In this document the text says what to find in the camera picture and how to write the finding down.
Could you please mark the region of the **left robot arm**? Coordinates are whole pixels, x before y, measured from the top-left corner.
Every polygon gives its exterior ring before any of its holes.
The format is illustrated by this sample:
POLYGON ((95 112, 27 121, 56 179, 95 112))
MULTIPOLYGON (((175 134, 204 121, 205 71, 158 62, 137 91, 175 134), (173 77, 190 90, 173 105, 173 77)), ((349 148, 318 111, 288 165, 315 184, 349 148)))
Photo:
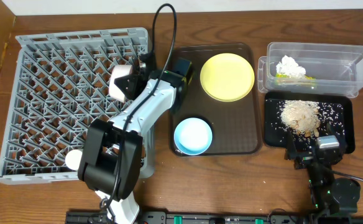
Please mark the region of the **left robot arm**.
POLYGON ((108 121, 93 121, 81 152, 78 178, 100 197, 109 223, 134 223, 139 206, 133 190, 140 176, 144 135, 169 109, 177 109, 193 76, 192 63, 179 58, 171 70, 116 65, 109 94, 132 103, 108 121))

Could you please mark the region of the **white napkin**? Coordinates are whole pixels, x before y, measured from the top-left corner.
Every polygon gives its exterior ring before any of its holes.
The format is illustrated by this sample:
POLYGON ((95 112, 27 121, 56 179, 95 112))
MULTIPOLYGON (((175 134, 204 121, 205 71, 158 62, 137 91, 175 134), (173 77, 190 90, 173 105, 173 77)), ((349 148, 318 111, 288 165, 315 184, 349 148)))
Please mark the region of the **white napkin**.
POLYGON ((281 61, 276 65, 276 74, 282 73, 291 76, 306 75, 306 70, 300 66, 294 58, 285 55, 281 61))

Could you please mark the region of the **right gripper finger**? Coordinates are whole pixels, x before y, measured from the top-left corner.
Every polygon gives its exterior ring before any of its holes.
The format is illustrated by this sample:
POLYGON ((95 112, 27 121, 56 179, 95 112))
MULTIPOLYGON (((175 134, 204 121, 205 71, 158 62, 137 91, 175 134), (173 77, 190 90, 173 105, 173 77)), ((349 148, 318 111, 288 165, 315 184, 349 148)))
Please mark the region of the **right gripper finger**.
POLYGON ((285 151, 285 159, 294 160, 296 158, 296 147, 291 129, 287 129, 286 140, 287 140, 287 146, 285 151))
POLYGON ((328 136, 334 136, 339 143, 343 143, 343 138, 336 132, 331 123, 326 123, 326 133, 328 136))

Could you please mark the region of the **light blue bowl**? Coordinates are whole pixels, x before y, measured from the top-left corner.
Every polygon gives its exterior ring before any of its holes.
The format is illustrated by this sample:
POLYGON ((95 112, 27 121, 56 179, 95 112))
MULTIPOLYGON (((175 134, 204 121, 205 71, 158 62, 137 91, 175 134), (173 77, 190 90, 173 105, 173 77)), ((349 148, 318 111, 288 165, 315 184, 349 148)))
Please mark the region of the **light blue bowl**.
POLYGON ((173 132, 176 149, 188 156, 197 156, 206 152, 212 141, 211 126, 201 118, 184 119, 173 132))

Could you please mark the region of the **white paper cup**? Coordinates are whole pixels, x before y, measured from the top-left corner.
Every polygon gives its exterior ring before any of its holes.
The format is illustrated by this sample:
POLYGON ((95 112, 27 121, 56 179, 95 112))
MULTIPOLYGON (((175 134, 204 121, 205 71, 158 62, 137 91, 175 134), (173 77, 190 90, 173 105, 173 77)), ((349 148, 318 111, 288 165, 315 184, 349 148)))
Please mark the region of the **white paper cup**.
POLYGON ((68 152, 65 157, 65 164, 71 170, 78 170, 83 152, 79 149, 74 149, 68 152))

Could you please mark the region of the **grey plastic dish rack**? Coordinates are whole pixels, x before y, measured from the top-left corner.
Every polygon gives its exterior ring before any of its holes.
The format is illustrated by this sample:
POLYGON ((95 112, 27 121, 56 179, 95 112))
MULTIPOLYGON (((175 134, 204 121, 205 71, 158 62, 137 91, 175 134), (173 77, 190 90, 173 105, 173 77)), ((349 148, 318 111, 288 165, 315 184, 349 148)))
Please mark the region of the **grey plastic dish rack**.
POLYGON ((66 154, 81 149, 88 126, 128 106, 109 95, 116 65, 149 51, 145 28, 18 35, 21 46, 0 153, 0 183, 76 180, 66 154))

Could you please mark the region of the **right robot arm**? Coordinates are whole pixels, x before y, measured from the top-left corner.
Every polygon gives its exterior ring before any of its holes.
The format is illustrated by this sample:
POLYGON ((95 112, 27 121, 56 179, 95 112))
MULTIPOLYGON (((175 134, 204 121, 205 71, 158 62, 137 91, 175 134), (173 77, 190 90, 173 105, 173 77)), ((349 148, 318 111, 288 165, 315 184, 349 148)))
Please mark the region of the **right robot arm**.
POLYGON ((336 178, 331 168, 342 160, 346 148, 344 136, 330 124, 326 125, 326 135, 317 138, 315 146, 306 151, 298 150, 291 129, 287 131, 285 159, 293 160, 296 170, 308 171, 311 199, 319 210, 317 219, 348 216, 358 211, 360 184, 351 177, 336 178))

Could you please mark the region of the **green orange snack wrapper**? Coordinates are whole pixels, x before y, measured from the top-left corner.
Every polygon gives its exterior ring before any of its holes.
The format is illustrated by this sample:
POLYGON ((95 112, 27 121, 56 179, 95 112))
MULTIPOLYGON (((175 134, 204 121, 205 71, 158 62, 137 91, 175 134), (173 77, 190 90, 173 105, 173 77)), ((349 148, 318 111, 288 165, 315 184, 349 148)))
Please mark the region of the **green orange snack wrapper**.
POLYGON ((315 81, 316 78, 303 76, 291 76, 282 73, 277 73, 275 76, 275 83, 277 85, 305 85, 315 81))

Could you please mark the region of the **yellow round plate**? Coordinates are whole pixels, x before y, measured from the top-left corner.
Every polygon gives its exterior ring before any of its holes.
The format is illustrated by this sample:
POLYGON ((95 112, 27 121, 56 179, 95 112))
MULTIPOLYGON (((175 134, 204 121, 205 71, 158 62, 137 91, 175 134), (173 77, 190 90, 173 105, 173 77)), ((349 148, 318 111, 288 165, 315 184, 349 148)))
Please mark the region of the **yellow round plate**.
POLYGON ((217 54, 209 58, 200 71, 204 92, 218 101, 242 99, 253 89, 254 82, 252 65, 237 54, 217 54))

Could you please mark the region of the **white bowl with food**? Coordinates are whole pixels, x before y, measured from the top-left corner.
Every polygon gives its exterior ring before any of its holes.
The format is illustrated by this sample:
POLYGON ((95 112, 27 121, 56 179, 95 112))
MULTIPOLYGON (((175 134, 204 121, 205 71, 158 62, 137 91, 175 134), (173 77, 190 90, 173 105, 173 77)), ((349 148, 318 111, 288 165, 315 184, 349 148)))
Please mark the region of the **white bowl with food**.
POLYGON ((126 96, 122 91, 122 82, 124 81, 123 78, 132 73, 132 70, 132 65, 116 65, 113 68, 109 79, 109 95, 111 98, 121 103, 126 102, 126 96))

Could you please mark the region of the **rice food scraps pile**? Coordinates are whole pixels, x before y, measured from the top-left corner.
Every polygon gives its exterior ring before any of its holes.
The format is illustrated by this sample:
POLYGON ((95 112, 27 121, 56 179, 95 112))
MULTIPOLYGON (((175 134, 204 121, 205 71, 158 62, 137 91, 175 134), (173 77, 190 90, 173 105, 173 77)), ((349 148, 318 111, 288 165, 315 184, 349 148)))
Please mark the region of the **rice food scraps pile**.
POLYGON ((286 101, 281 118, 288 129, 291 129, 295 144, 303 149, 314 145, 320 137, 318 105, 313 101, 286 101))

